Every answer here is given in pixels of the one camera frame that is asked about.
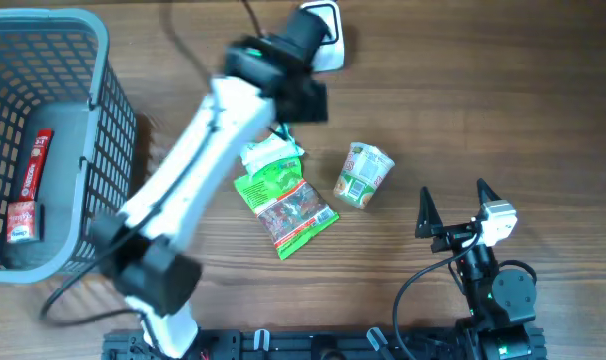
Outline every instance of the green snack bag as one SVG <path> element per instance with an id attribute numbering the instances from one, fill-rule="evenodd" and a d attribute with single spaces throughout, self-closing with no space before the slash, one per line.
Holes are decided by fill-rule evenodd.
<path id="1" fill-rule="evenodd" d="M 234 186 L 270 233 L 281 260 L 339 218 L 303 179 L 298 157 L 275 161 Z"/>

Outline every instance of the gray plastic basket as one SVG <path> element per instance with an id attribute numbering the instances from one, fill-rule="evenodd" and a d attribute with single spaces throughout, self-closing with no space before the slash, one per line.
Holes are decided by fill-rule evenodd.
<path id="1" fill-rule="evenodd" d="M 0 10 L 0 282 L 78 270 L 94 256 L 94 213 L 126 201 L 136 120 L 108 48 L 90 12 Z M 7 206 L 42 128 L 54 129 L 38 193 L 42 241 L 8 244 Z"/>

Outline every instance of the instant noodle cup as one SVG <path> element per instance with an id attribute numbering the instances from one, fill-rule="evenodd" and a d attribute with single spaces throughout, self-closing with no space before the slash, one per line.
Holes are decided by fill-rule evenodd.
<path id="1" fill-rule="evenodd" d="M 364 209 L 392 167 L 394 161 L 376 146 L 354 142 L 334 186 L 334 196 Z"/>

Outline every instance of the wood grain surface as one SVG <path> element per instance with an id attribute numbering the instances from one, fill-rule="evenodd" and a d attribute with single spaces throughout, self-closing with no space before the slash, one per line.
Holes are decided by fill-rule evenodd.
<path id="1" fill-rule="evenodd" d="M 290 1 L 256 2 L 276 29 Z M 496 248 L 539 274 L 536 324 L 550 359 L 606 359 L 606 2 L 341 1 L 347 48 L 328 84 L 330 121 L 294 129 L 304 176 L 341 219 L 286 261 L 235 192 L 219 189 L 190 254 L 205 264 L 193 295 L 205 328 L 389 325 L 400 285 L 445 255 L 413 236 L 429 186 L 446 223 L 476 213 L 483 177 L 519 211 Z M 140 114 L 138 183 L 188 124 L 204 85 L 160 31 L 159 5 L 86 5 L 110 30 L 110 61 Z M 226 44 L 250 32 L 233 1 L 175 4 L 173 22 L 215 69 Z M 379 146 L 396 167 L 361 211 L 332 188 L 352 141 Z M 0 286 L 0 359 L 96 359 L 115 319 L 49 329 L 36 313 L 52 279 Z M 99 278 L 57 308 L 81 316 L 122 304 Z M 450 325 L 467 314 L 447 270 L 412 286 L 405 325 Z"/>

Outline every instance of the cable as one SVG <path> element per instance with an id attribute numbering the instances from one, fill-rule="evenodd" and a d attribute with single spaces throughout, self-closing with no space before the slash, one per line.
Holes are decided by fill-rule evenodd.
<path id="1" fill-rule="evenodd" d="M 456 273 L 452 269 L 452 263 L 451 262 L 447 263 L 447 269 L 450 271 L 450 275 L 452 275 L 452 279 L 454 279 L 454 282 L 456 283 L 456 286 L 461 291 L 461 294 L 463 296 L 465 296 L 465 289 L 463 288 L 463 284 L 461 284 L 461 280 L 459 280 L 458 275 L 456 275 Z"/>
<path id="2" fill-rule="evenodd" d="M 252 22 L 252 27 L 254 27 L 254 32 L 256 33 L 256 37 L 263 37 L 263 32 L 261 31 L 261 25 L 259 24 L 259 20 L 256 18 L 256 14 L 248 0 L 239 0 L 243 3 L 245 7 L 245 11 L 247 11 L 247 15 L 250 17 L 250 21 Z"/>
<path id="3" fill-rule="evenodd" d="M 279 138 L 281 138 L 281 140 L 283 141 L 288 141 L 288 136 L 285 135 L 284 133 L 280 132 L 280 131 L 276 131 L 274 128 L 272 128 L 271 126 L 267 127 L 268 129 L 270 129 L 270 132 L 276 136 L 278 136 Z"/>
<path id="4" fill-rule="evenodd" d="M 536 285 L 536 280 L 537 280 L 536 271 L 534 271 L 534 268 L 531 267 L 530 265 L 528 265 L 520 260 L 505 260 L 499 264 L 499 267 L 503 267 L 503 266 L 516 266 L 516 267 L 520 267 L 521 269 L 527 271 L 527 273 L 530 274 L 530 276 L 532 277 L 532 280 L 534 281 L 534 285 Z"/>
<path id="5" fill-rule="evenodd" d="M 183 57 L 186 58 L 190 64 L 192 64 L 192 67 L 205 82 L 208 90 L 212 92 L 212 86 L 209 80 L 212 77 L 212 74 L 207 69 L 205 64 L 203 64 L 203 62 L 199 60 L 196 55 L 194 55 L 190 48 L 188 48 L 183 40 L 176 34 L 176 30 L 172 24 L 172 2 L 172 0 L 169 0 L 160 5 L 159 25 L 161 25 L 161 30 L 165 34 L 165 37 L 174 44 L 176 50 L 178 50 L 178 52 L 181 53 L 181 55 L 183 55 Z"/>
<path id="6" fill-rule="evenodd" d="M 401 302 L 401 297 L 403 297 L 403 293 L 405 293 L 405 290 L 407 290 L 410 287 L 410 285 L 412 285 L 412 283 L 414 283 L 416 280 L 418 280 L 421 276 L 423 276 L 431 271 L 434 271 L 443 265 L 447 265 L 453 261 L 457 261 L 458 259 L 464 257 L 468 252 L 470 252 L 470 250 L 472 250 L 472 248 L 474 246 L 476 246 L 476 244 L 479 242 L 480 238 L 481 238 L 480 236 L 476 235 L 476 238 L 474 239 L 474 241 L 472 241 L 472 244 L 470 246 L 468 246 L 465 250 L 463 250 L 463 252 L 459 253 L 458 255 L 451 256 L 445 260 L 439 261 L 436 264 L 430 265 L 430 266 L 426 267 L 425 269 L 417 272 L 408 281 L 406 281 L 405 284 L 403 284 L 403 286 L 401 286 L 401 289 L 399 289 L 398 294 L 396 294 L 396 299 L 394 299 L 394 306 L 392 307 L 392 325 L 394 326 L 394 335 L 396 335 L 396 340 L 398 341 L 399 346 L 401 347 L 403 352 L 411 360 L 416 360 L 416 358 L 414 357 L 414 355 L 412 355 L 412 353 L 407 348 L 407 346 L 405 346 L 405 343 L 403 342 L 403 339 L 401 339 L 401 333 L 399 331 L 398 312 L 399 312 L 399 303 Z"/>

